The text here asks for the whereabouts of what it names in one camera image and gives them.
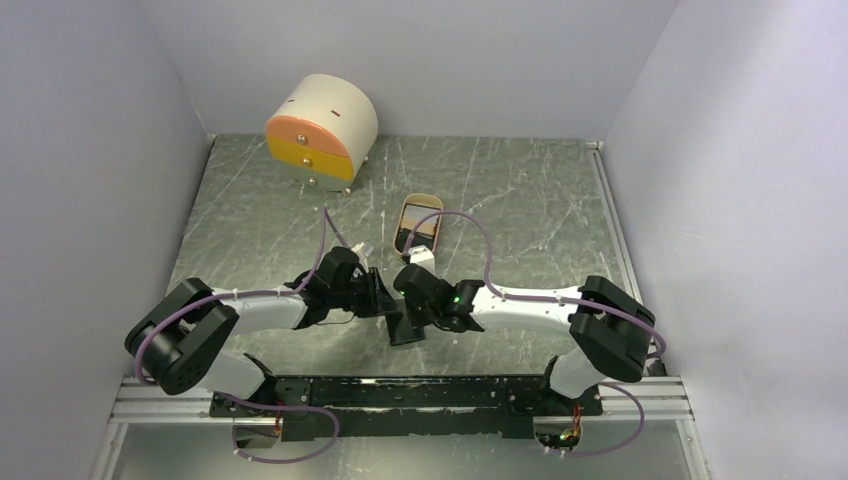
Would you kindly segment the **black leather card holder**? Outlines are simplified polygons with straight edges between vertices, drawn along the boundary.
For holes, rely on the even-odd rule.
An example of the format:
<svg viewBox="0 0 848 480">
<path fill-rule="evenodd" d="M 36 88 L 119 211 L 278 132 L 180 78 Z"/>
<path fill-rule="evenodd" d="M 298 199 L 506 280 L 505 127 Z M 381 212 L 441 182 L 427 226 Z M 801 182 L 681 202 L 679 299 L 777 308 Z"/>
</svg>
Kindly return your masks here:
<svg viewBox="0 0 848 480">
<path fill-rule="evenodd" d="M 391 347 L 417 343 L 426 338 L 423 328 L 413 325 L 403 311 L 386 314 L 385 323 Z"/>
</svg>

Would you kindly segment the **beige oval plastic tray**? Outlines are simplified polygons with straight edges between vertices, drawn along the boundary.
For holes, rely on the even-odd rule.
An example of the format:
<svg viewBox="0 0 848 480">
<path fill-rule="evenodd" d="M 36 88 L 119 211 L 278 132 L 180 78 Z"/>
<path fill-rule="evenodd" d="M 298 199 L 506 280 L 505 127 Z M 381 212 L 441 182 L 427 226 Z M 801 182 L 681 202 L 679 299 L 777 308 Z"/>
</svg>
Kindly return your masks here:
<svg viewBox="0 0 848 480">
<path fill-rule="evenodd" d="M 431 213 L 441 211 L 444 203 L 434 195 L 412 193 L 401 207 L 400 218 L 395 232 L 393 246 L 402 255 L 408 240 L 411 247 L 424 246 L 431 252 L 436 250 L 440 233 L 441 217 L 430 217 Z"/>
</svg>

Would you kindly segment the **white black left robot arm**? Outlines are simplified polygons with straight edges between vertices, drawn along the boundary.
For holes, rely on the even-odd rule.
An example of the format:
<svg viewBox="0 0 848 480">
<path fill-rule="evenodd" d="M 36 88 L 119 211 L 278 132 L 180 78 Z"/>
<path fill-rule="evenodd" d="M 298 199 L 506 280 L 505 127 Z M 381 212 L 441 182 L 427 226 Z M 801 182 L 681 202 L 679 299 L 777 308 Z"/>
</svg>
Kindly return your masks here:
<svg viewBox="0 0 848 480">
<path fill-rule="evenodd" d="M 281 287 L 240 292 L 214 289 L 198 278 L 182 281 L 127 334 L 124 347 L 138 376 L 149 375 L 167 395 L 193 388 L 235 396 L 249 414 L 273 409 L 272 372 L 249 353 L 226 349 L 233 335 L 302 330 L 333 310 L 356 319 L 384 318 L 395 326 L 402 306 L 374 268 L 336 246 L 313 267 Z"/>
</svg>

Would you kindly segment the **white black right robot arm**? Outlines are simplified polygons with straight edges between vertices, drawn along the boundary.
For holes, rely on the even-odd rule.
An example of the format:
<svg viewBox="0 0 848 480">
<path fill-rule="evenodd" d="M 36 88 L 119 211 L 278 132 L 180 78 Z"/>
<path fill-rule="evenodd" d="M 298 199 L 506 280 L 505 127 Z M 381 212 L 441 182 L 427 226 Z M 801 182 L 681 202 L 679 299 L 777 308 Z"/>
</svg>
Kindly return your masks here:
<svg viewBox="0 0 848 480">
<path fill-rule="evenodd" d="M 572 338 L 575 347 L 549 361 L 539 389 L 550 413 L 565 413 L 603 380 L 638 383 L 643 377 L 655 318 L 604 277 L 545 291 L 489 286 L 482 280 L 451 284 L 408 264 L 393 287 L 416 326 L 454 333 L 519 329 Z"/>
</svg>

